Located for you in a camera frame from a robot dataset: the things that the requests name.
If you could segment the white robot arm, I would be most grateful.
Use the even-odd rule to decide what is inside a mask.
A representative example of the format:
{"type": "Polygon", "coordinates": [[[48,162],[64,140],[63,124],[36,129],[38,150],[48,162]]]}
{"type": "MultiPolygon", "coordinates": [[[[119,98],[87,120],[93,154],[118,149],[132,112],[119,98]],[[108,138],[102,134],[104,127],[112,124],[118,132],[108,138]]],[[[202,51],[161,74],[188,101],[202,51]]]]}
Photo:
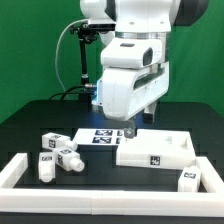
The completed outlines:
{"type": "Polygon", "coordinates": [[[126,121],[127,138],[137,135],[135,116],[151,119],[168,91],[168,40],[173,26],[191,26],[209,0],[80,0],[92,31],[105,48],[95,104],[112,120],[126,121]]]}

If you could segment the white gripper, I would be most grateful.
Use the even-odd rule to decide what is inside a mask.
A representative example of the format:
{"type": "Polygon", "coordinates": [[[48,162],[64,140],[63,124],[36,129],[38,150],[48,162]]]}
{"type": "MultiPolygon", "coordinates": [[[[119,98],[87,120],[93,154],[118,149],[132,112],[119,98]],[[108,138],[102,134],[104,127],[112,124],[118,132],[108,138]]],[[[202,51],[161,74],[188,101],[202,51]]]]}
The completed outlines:
{"type": "Polygon", "coordinates": [[[140,70],[106,68],[102,76],[103,112],[109,119],[128,120],[124,136],[133,139],[136,123],[132,117],[144,109],[143,121],[152,124],[157,107],[155,101],[166,92],[166,63],[140,70]]]}

